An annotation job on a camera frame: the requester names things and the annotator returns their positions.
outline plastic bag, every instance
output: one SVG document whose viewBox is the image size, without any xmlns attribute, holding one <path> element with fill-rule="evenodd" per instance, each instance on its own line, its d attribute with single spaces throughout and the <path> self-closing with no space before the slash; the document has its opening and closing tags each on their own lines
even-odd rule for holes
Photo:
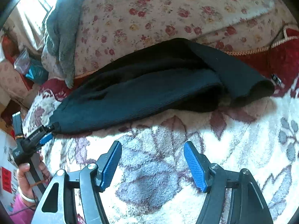
<svg viewBox="0 0 299 224">
<path fill-rule="evenodd" d="M 31 59 L 31 65 L 25 77 L 38 85 L 42 85 L 48 80 L 49 72 L 43 68 L 40 61 Z"/>
<path fill-rule="evenodd" d="M 17 70 L 19 73 L 23 75 L 28 73 L 31 65 L 31 58 L 29 57 L 28 51 L 26 49 L 22 51 L 13 65 L 15 70 Z"/>
</svg>

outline gray fuzzy cloth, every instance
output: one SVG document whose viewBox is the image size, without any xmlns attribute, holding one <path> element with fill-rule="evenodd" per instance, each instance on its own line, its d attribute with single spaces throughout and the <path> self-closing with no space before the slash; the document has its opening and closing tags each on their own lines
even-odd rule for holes
<svg viewBox="0 0 299 224">
<path fill-rule="evenodd" d="M 46 20 L 45 46 L 55 56 L 68 88 L 74 84 L 76 33 L 83 0 L 57 0 Z"/>
</svg>

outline human hand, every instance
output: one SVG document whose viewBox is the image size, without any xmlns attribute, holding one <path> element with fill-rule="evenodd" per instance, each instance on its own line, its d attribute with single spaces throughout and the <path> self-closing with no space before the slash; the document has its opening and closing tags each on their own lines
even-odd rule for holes
<svg viewBox="0 0 299 224">
<path fill-rule="evenodd" d="M 47 168 L 47 166 L 42 162 L 42 160 L 44 159 L 44 157 L 42 155 L 39 155 L 39 159 L 40 159 L 40 164 L 38 166 L 38 168 L 41 170 L 41 172 L 44 175 L 44 178 L 48 178 L 50 176 L 50 172 Z M 19 165 L 19 168 L 17 170 L 17 180 L 18 180 L 18 184 L 19 187 L 22 191 L 22 193 L 30 199 L 34 199 L 33 197 L 33 192 L 32 192 L 32 188 L 30 187 L 30 184 L 25 176 L 25 173 L 28 172 L 30 170 L 30 164 L 29 163 L 22 163 Z M 26 201 L 25 199 L 23 199 L 23 197 L 21 197 L 22 202 L 26 205 L 26 206 L 32 206 L 32 203 Z"/>
</svg>

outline blue gripper pad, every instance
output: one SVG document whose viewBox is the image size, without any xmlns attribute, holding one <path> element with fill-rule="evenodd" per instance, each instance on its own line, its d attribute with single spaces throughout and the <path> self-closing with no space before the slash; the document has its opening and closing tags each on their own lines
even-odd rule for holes
<svg viewBox="0 0 299 224">
<path fill-rule="evenodd" d="M 114 148 L 114 151 L 110 155 L 110 159 L 108 160 L 105 168 L 102 172 L 102 181 L 100 185 L 100 192 L 104 192 L 106 188 L 108 188 L 113 179 L 114 173 L 116 171 L 117 165 L 121 158 L 122 147 L 120 142 Z"/>
<path fill-rule="evenodd" d="M 187 142 L 184 145 L 184 157 L 191 171 L 196 187 L 200 188 L 202 192 L 206 192 L 207 183 L 205 181 L 204 171 Z"/>
</svg>

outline bed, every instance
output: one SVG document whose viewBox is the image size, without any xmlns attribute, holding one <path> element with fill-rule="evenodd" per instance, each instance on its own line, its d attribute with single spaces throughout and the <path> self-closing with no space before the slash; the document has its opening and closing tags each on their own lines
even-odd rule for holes
<svg viewBox="0 0 299 224">
<path fill-rule="evenodd" d="M 263 46 L 283 25 L 295 22 L 281 0 L 85 0 L 82 9 L 75 84 L 121 56 L 176 37 L 207 44 L 250 64 L 250 56 L 267 51 Z M 109 222 L 195 223 L 205 194 L 195 188 L 182 154 L 183 144 L 191 140 L 224 169 L 248 168 L 274 223 L 288 223 L 299 206 L 299 71 L 291 64 L 298 55 L 288 46 L 297 48 L 299 33 L 296 27 L 286 28 L 274 48 L 284 51 L 281 73 L 287 83 L 273 97 L 242 109 L 220 106 L 201 114 L 167 110 L 89 134 L 57 135 L 42 149 L 50 172 L 82 169 L 119 140 L 122 158 L 111 186 L 101 193 Z M 56 74 L 55 58 L 44 50 L 42 59 L 53 78 L 43 84 L 24 119 L 26 135 L 46 125 L 71 92 Z M 251 66 L 259 70 L 258 61 Z M 83 216 L 79 192 L 76 203 Z M 227 191 L 220 223 L 226 223 L 229 203 Z"/>
</svg>

